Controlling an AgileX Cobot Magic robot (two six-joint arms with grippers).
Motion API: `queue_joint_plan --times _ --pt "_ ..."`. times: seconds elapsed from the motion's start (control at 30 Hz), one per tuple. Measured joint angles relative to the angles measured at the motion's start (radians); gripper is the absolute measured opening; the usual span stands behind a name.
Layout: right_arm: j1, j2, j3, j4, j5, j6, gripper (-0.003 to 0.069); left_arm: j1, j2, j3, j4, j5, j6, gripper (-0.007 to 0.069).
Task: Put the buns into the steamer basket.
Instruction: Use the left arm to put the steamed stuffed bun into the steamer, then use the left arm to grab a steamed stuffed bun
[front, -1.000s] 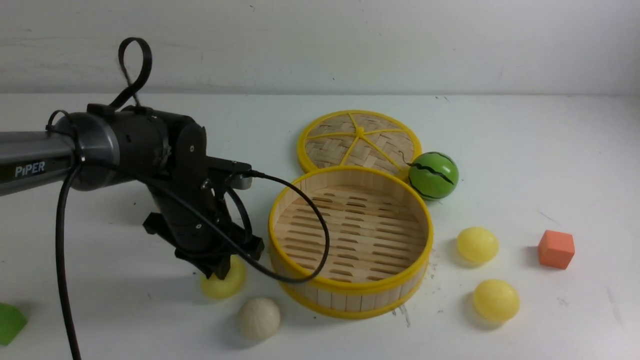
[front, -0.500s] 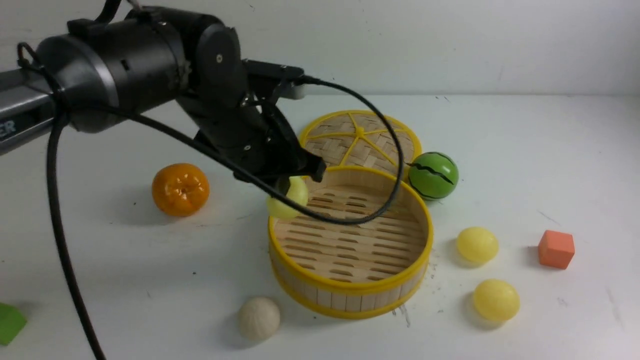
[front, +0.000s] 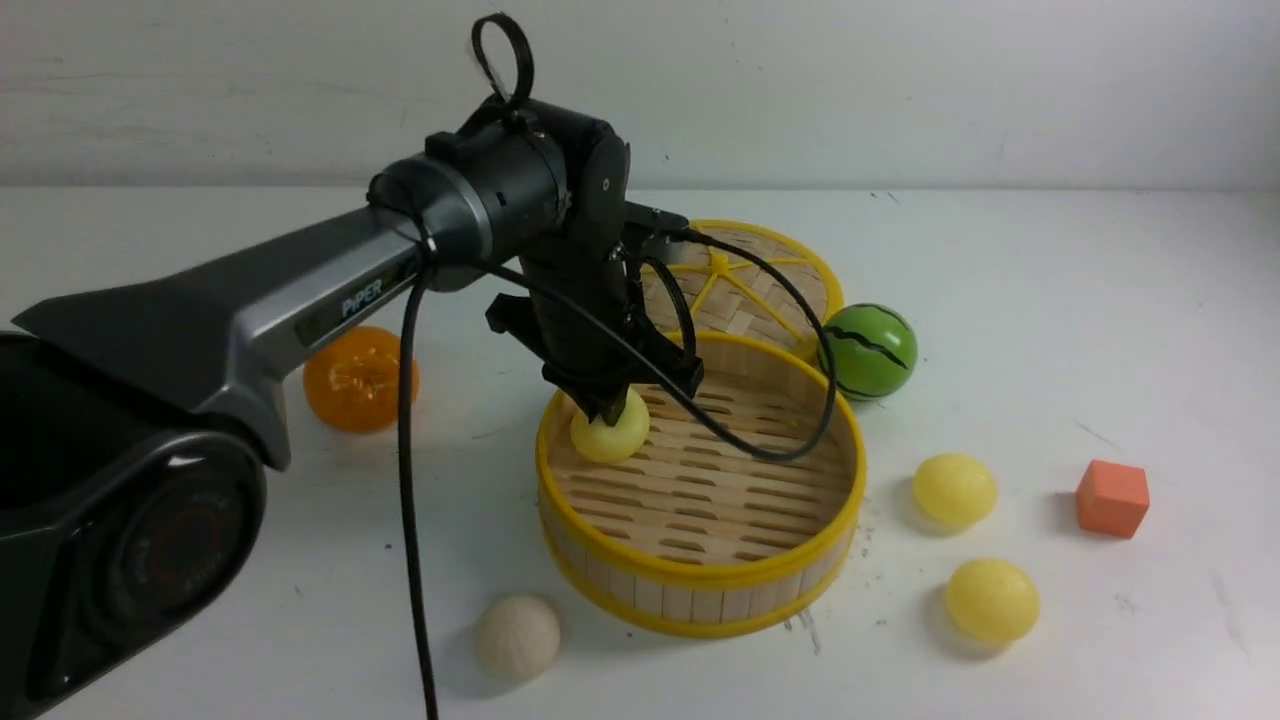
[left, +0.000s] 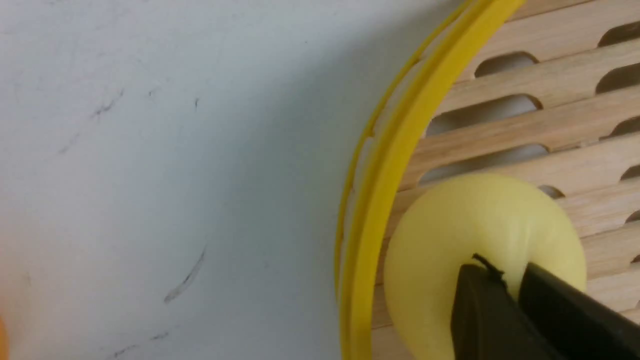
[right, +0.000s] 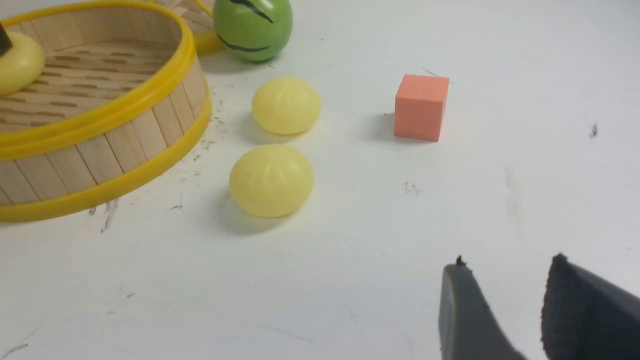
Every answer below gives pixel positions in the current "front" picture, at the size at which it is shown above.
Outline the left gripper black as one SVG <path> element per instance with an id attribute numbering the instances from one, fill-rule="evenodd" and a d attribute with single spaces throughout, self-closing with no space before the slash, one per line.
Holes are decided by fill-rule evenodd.
<path id="1" fill-rule="evenodd" d="M 622 242 L 594 258 L 581 249 L 530 250 L 513 272 L 494 261 L 485 273 L 527 291 L 498 296 L 486 310 L 492 331 L 509 334 L 543 363 L 545 380 L 575 401 L 588 421 L 614 427 L 630 386 L 657 384 L 691 398 L 703 378 L 692 313 L 675 273 L 645 241 Z M 667 291 L 678 340 L 657 329 L 645 306 L 644 272 Z"/>

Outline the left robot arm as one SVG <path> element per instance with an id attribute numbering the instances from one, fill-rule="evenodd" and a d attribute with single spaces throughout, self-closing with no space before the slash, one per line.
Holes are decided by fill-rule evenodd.
<path id="1" fill-rule="evenodd" d="M 33 719 L 205 610 L 291 464 L 283 380 L 398 293 L 517 259 L 489 327 L 591 419 L 692 395 L 694 350 L 643 306 L 628 145 L 604 120 L 489 97 L 390 164 L 364 208 L 184 272 L 44 300 L 3 334 L 3 716 Z"/>

